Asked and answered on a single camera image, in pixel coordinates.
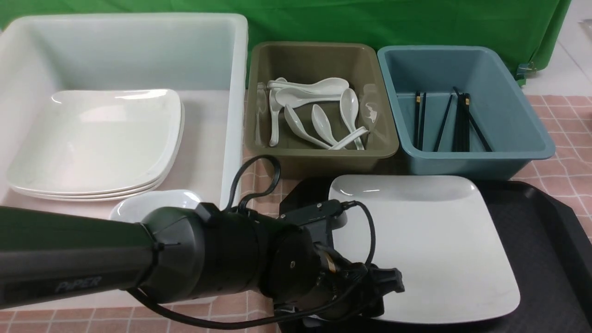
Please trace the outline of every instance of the chopsticks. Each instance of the chopsticks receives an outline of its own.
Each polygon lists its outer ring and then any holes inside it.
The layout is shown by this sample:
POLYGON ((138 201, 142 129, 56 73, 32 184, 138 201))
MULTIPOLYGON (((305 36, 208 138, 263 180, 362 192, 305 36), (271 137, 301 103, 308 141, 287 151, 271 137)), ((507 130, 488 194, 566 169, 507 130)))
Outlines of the chopsticks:
POLYGON ((442 125, 440 125, 440 130, 438 131, 438 138, 436 139, 436 146, 434 147, 434 151, 437 152, 440 148, 440 141, 442 141, 442 134, 444 134, 444 126, 446 125, 446 119, 448 119, 448 111, 450 111, 450 104, 452 103, 452 95, 448 98, 448 105, 446 106, 446 112, 444 112, 444 119, 442 120, 442 125))
MULTIPOLYGON (((471 94, 463 93, 461 94, 457 87, 452 87, 454 93, 456 94, 457 101, 456 101, 456 116, 454 120, 454 128, 452 132, 452 152, 470 152, 471 151, 471 125, 475 129, 481 144, 486 152, 492 152, 492 148, 485 139, 485 136, 481 132, 481 129, 477 126, 475 119, 471 114, 471 94)), ((448 115, 450 113, 450 107, 452 105, 452 99, 454 94, 450 95, 448 98, 448 103, 446 105, 446 111, 444 112, 444 117, 442 119, 442 124, 440 125, 440 129, 438 130, 436 144, 434 145, 433 151, 437 152, 440 149, 440 144, 442 143, 442 136, 444 134, 444 128, 446 127, 446 122, 448 120, 448 115)), ((425 121, 425 105, 422 112, 422 119, 421 121, 425 121)), ((422 134, 422 141, 418 145, 418 149, 423 150, 423 131, 420 131, 422 134)))
POLYGON ((452 89, 454 89, 454 92, 456 94, 456 97, 458 98, 457 101, 457 110, 458 110, 458 106, 460 105, 460 109, 461 112, 460 114, 464 114, 466 117, 469 118, 469 121, 471 122, 471 124, 473 125, 473 128, 475 129, 475 132, 477 133, 477 136, 479 137, 479 140, 481 141, 481 144, 483 145, 483 148, 485 148, 486 152, 491 152, 491 146, 489 145, 489 143, 487 143, 487 140, 485 139, 485 136, 483 135, 483 133, 481 132, 481 130, 479 129, 479 126, 477 126, 477 123, 475 122, 475 119, 473 119, 473 116, 471 115, 471 112, 469 112, 469 104, 470 104, 470 100, 463 98, 463 95, 461 95, 458 92, 458 89, 456 87, 452 87, 452 89))
POLYGON ((419 105, 421 101, 421 93, 417 91, 415 93, 415 133, 413 133, 413 146, 415 148, 419 148, 419 105))
POLYGON ((426 98, 427 93, 424 92, 423 93, 423 105, 422 105, 422 119, 420 120, 420 124, 419 124, 419 150, 423 150, 423 129, 425 127, 426 124, 426 102, 427 102, 427 98, 426 98))

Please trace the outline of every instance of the pink checkered tablecloth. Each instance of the pink checkered tablecloth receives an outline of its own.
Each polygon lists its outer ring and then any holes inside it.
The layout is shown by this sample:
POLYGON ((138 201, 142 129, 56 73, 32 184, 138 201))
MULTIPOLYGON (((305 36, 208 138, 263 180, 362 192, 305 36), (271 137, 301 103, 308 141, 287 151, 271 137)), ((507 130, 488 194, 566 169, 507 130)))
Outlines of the pink checkered tablecloth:
POLYGON ((555 141, 555 156, 514 177, 569 205, 592 236, 592 97, 528 96, 555 141))

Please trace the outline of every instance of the white square plate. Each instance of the white square plate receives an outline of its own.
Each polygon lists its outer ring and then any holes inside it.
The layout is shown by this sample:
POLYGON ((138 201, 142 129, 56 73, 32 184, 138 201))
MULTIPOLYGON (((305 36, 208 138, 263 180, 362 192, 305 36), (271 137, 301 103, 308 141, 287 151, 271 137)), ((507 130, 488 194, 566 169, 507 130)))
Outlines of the white square plate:
POLYGON ((133 196, 137 196, 138 194, 146 193, 155 190, 160 186, 168 176, 173 164, 175 163, 175 158, 177 153, 179 152, 179 147, 181 145, 181 139, 183 137, 183 130, 185 127, 185 107, 181 103, 181 125, 179 127, 179 138, 177 139, 177 145, 175 147, 175 151, 173 153, 173 157, 170 159, 169 164, 166 166, 165 171, 163 174, 154 182, 148 183, 146 185, 132 188, 131 190, 124 190, 124 191, 116 191, 116 192, 109 192, 109 193, 99 193, 99 194, 78 194, 78 195, 67 195, 67 194, 43 194, 43 193, 36 193, 36 192, 29 192, 29 191, 22 191, 18 188, 13 188, 15 192, 23 194, 25 196, 40 198, 40 199, 48 199, 48 200, 56 200, 56 201, 73 201, 73 202, 92 202, 92 201, 113 201, 113 200, 121 200, 133 196))
POLYGON ((7 180, 20 192, 60 195, 150 184, 175 154, 181 108, 168 89, 58 92, 37 116, 7 180))
MULTIPOLYGON (((374 219, 373 263, 398 268, 404 293, 384 297, 378 319, 451 324, 506 315, 520 292, 496 227, 476 186, 454 176, 345 175, 331 184, 329 199, 357 200, 374 219)), ((334 247, 364 262, 370 231, 363 211, 345 212, 333 231, 334 247)))

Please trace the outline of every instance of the black cable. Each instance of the black cable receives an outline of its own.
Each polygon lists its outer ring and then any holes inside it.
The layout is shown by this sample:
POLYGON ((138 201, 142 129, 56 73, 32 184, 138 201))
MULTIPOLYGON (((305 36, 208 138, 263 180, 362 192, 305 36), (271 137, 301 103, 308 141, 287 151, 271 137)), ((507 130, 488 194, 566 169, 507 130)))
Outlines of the black cable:
POLYGON ((368 253, 368 257, 364 265, 370 269, 370 264, 372 264, 372 260, 374 259, 374 252, 376 252, 376 229, 374 228, 374 220, 370 214, 370 210, 368 210, 366 205, 360 201, 346 201, 341 203, 341 205, 345 210, 350 209, 351 207, 359 206, 364 211, 364 214, 366 214, 368 226, 370 227, 370 253, 368 253))
POLYGON ((279 164, 279 160, 271 155, 259 155, 253 157, 252 159, 246 161, 236 172, 236 175, 234 175, 232 185, 230 186, 230 198, 228 200, 228 203, 226 204, 226 208, 224 209, 225 212, 229 212, 232 209, 232 202, 234 201, 236 188, 239 186, 240 177, 243 176, 244 172, 251 166, 251 164, 255 163, 257 160, 260 159, 267 159, 269 162, 271 162, 271 165, 274 166, 274 178, 272 179, 271 184, 265 192, 248 194, 244 198, 242 198, 239 203, 239 210, 244 210, 247 207, 249 200, 271 194, 271 192, 273 192, 275 187, 278 185, 279 176, 281 173, 281 166, 279 164))
POLYGON ((316 307, 314 309, 305 310, 305 311, 298 311, 298 312, 290 313, 287 315, 281 315, 281 316, 275 316, 275 317, 265 317, 265 318, 261 318, 261 319, 255 319, 252 321, 241 321, 241 322, 217 322, 217 321, 209 321, 209 320, 205 320, 205 319, 198 319, 195 317, 182 315, 181 313, 171 311, 167 308, 164 308, 164 307, 158 305, 157 303, 155 303, 154 301, 149 299, 144 293, 142 293, 140 291, 140 289, 129 289, 129 290, 127 290, 127 292, 130 295, 132 295, 138 302, 140 302, 142 305, 144 305, 148 309, 152 310, 154 313, 161 315, 165 318, 171 319, 173 321, 177 321, 177 322, 180 322, 185 325, 197 326, 197 327, 201 327, 201 328, 231 330, 231 329, 245 329, 245 328, 249 328, 249 327, 274 324, 274 323, 282 322, 282 321, 293 321, 296 319, 301 319, 304 317, 316 315, 320 312, 324 312, 328 308, 343 301, 354 290, 354 288, 357 285, 358 285, 357 283, 352 284, 351 286, 349 286, 349 288, 347 288, 345 290, 345 292, 343 294, 341 294, 335 300, 332 300, 331 302, 329 302, 325 305, 321 305, 319 307, 316 307))

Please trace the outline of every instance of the plastic container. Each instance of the plastic container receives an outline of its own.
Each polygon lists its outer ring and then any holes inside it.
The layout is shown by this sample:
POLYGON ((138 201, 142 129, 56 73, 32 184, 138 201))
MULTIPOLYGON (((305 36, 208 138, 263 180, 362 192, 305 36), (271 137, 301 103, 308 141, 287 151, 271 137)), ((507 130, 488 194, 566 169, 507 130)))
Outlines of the plastic container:
MULTIPOLYGON (((0 172, 55 92, 173 89, 185 106, 186 126, 161 189, 188 188, 205 201, 226 205, 242 164, 247 30, 245 17, 235 14, 51 15, 14 21, 0 37, 0 172)), ((38 200, 13 200, 11 194, 2 177, 2 204, 42 208, 38 200)), ((64 212, 75 211, 99 214, 96 206, 64 212)))
POLYGON ((408 167, 416 175, 508 180, 528 162, 547 159, 555 144, 500 57, 468 46, 387 46, 378 51, 392 114, 408 167), (470 152, 451 152, 456 96, 440 149, 433 152, 452 87, 471 94, 470 111, 492 148, 471 126, 470 152), (427 92, 424 149, 413 146, 415 94, 427 92))
MULTIPOLYGON (((339 113, 339 102, 319 103, 337 141, 349 134, 339 113)), ((308 134, 320 139, 311 121, 312 104, 295 109, 308 134)), ((254 155, 270 154, 282 164, 282 178, 302 179, 322 175, 363 173, 398 149, 397 132, 376 53, 362 44, 272 42, 257 45, 252 52, 244 142, 254 155), (328 151, 297 137, 279 115, 279 143, 269 147, 271 115, 265 89, 271 79, 312 84, 329 77, 348 80, 360 106, 357 127, 366 126, 364 151, 328 151)))

